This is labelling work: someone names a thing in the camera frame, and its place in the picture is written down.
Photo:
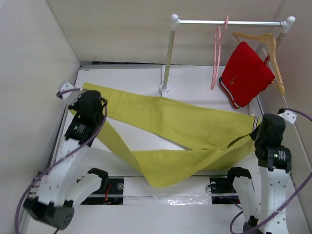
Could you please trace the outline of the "yellow-green trousers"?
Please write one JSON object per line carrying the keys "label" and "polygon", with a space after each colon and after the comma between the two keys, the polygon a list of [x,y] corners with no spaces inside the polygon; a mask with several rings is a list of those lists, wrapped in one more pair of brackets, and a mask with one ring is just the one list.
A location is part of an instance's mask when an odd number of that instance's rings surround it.
{"label": "yellow-green trousers", "polygon": [[227,169],[255,150],[250,135],[257,116],[193,106],[165,97],[144,96],[84,83],[108,101],[108,117],[184,147],[184,150],[131,151],[106,122],[98,139],[140,171],[149,184],[164,188],[201,170]]}

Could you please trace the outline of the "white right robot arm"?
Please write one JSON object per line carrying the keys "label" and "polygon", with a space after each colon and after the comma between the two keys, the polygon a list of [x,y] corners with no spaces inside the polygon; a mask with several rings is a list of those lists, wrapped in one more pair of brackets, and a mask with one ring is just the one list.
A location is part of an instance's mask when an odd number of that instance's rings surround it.
{"label": "white right robot arm", "polygon": [[286,187],[292,169],[292,154],[282,146],[286,122],[294,124],[297,115],[291,111],[265,114],[250,133],[261,176],[261,200],[257,200],[249,170],[232,167],[225,180],[226,188],[236,192],[244,214],[245,234],[287,234]]}

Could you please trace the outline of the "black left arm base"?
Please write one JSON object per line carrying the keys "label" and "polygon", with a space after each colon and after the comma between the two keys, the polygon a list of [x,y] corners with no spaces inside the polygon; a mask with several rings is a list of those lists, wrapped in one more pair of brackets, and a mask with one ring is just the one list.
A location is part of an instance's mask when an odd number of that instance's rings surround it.
{"label": "black left arm base", "polygon": [[109,177],[108,185],[89,195],[82,205],[122,205],[124,191],[123,177]]}

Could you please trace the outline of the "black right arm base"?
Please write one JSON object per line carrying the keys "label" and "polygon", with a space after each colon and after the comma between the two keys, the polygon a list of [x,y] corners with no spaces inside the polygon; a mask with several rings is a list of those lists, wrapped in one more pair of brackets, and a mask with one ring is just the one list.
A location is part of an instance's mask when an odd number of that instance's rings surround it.
{"label": "black right arm base", "polygon": [[236,190],[228,183],[226,177],[211,177],[206,191],[211,195],[213,205],[240,205]]}

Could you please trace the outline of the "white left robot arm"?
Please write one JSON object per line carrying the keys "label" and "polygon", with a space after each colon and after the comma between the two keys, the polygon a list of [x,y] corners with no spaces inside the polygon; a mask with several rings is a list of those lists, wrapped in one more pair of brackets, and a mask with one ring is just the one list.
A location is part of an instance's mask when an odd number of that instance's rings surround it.
{"label": "white left robot arm", "polygon": [[23,208],[34,219],[57,230],[68,227],[74,216],[75,207],[91,193],[107,191],[108,173],[92,168],[80,182],[75,182],[75,172],[84,156],[100,133],[107,117],[107,100],[96,90],[69,89],[58,92],[57,96],[68,101],[77,91],[75,99],[68,102],[68,108],[76,112],[70,123],[56,162],[40,177],[34,198],[26,198]]}

